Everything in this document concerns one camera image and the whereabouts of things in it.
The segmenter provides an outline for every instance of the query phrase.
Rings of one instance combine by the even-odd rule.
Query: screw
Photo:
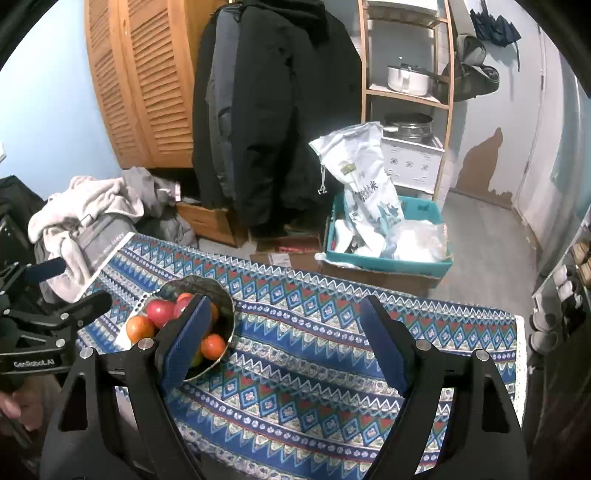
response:
[[[140,350],[148,350],[149,348],[152,348],[154,346],[154,341],[147,337],[147,338],[142,338],[139,342],[138,342],[138,348]]]
[[[415,345],[417,346],[417,348],[419,350],[422,350],[423,352],[427,352],[428,350],[431,349],[431,342],[427,342],[424,339],[419,339],[417,340],[417,343],[415,343]]]
[[[486,350],[477,350],[476,351],[476,358],[481,362],[486,362],[491,356],[488,354]]]
[[[80,350],[80,358],[88,358],[90,356],[92,356],[92,354],[94,353],[95,349],[93,349],[90,346],[85,346],[82,350]]]

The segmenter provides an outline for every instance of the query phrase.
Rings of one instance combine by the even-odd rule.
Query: blue wall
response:
[[[119,176],[90,77],[82,0],[59,0],[0,70],[0,141],[0,177],[16,175],[43,198],[76,175]]]

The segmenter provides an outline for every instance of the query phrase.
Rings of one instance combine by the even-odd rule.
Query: orange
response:
[[[217,305],[214,304],[214,302],[211,302],[212,304],[212,319],[213,321],[217,321],[218,318],[220,318],[220,311],[217,308]]]

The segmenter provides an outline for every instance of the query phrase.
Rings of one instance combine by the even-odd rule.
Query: black bag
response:
[[[474,25],[463,0],[450,0],[453,23],[456,31],[454,55],[453,101],[462,102],[478,95],[487,95],[499,89],[499,72],[496,68],[484,65],[486,48],[478,38]],[[450,76],[449,65],[443,76]],[[435,82],[433,96],[441,103],[449,102],[449,85]]]

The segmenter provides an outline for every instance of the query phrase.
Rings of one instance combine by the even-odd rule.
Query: blue gripper pad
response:
[[[201,345],[212,321],[212,305],[203,296],[184,327],[176,337],[164,360],[164,371],[160,388],[168,395],[173,388],[183,384],[191,368],[193,357]]]
[[[413,383],[414,339],[406,326],[390,318],[376,297],[361,300],[361,328],[388,385],[406,396]]]

